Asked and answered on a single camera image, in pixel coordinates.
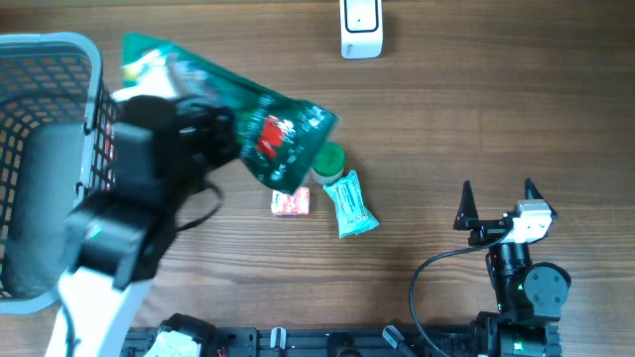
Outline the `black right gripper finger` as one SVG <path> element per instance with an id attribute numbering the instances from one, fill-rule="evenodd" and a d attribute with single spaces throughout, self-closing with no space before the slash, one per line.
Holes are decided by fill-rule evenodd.
<path id="1" fill-rule="evenodd" d="M 552 218 L 557 218 L 558 217 L 558 213 L 553 209 L 553 207 L 543 198 L 543 196 L 540 194 L 540 192 L 538 191 L 537 187 L 535 186 L 535 184 L 533 183 L 533 181 L 530 178 L 526 178 L 525 179 L 525 187 L 524 187 L 524 191 L 525 191 L 525 198 L 526 199 L 540 199 L 542 200 L 551 210 L 551 217 Z"/>
<path id="2" fill-rule="evenodd" d="M 462 186 L 461 201 L 456 214 L 456 222 L 477 222 L 478 212 L 473 196 L 471 182 L 466 180 Z"/>

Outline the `green glove package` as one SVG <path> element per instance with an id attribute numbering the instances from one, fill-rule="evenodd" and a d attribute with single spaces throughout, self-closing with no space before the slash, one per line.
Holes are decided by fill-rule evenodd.
<path id="1" fill-rule="evenodd" d="M 335 128 L 337 116 L 230 71 L 173 42 L 129 33 L 122 42 L 122 99 L 219 99 L 236 116 L 239 160 L 265 186 L 295 192 Z"/>

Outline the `red white small box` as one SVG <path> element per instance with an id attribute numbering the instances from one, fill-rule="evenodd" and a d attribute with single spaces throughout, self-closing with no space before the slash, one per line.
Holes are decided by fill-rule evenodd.
<path id="1" fill-rule="evenodd" d="M 271 211 L 277 216 L 305 216 L 310 214 L 310 189 L 299 187 L 293 194 L 274 190 Z"/>

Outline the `teal wipes packet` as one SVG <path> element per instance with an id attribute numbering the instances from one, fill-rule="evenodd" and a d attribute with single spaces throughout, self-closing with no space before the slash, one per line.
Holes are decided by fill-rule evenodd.
<path id="1" fill-rule="evenodd" d="M 323 189 L 333 201 L 340 239 L 359 235 L 379 226 L 378 220 L 365 206 L 355 170 L 351 170 L 335 183 L 325 185 Z"/>

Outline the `green lid jar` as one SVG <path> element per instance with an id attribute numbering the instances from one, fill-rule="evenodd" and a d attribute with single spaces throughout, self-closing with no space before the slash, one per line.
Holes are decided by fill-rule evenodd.
<path id="1" fill-rule="evenodd" d="M 316 183 L 330 185 L 343 175 L 345 167 L 345 153 L 342 147 L 334 142 L 322 146 L 312 167 Z"/>

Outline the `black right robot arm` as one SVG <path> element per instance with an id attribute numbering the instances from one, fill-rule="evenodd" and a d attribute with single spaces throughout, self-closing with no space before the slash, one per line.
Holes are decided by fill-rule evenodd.
<path id="1" fill-rule="evenodd" d="M 558 217 L 525 180 L 525 197 L 500 219 L 482 220 L 471 183 L 462 187 L 453 228 L 468 231 L 468 246 L 485 250 L 487 274 L 495 291 L 497 310 L 480 312 L 470 323 L 472 356 L 560 356 L 556 323 L 572 285 L 570 274 L 548 262 L 535 263 L 530 246 L 546 239 Z"/>

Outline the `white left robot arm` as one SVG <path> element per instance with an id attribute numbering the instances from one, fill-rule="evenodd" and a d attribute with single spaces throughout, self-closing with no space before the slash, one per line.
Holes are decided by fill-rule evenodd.
<path id="1" fill-rule="evenodd" d="M 218 99 L 125 101 L 113 125 L 115 183 L 66 217 L 72 257 L 58 283 L 61 308 L 49 356 L 116 356 L 206 175 L 237 158 L 235 116 Z"/>

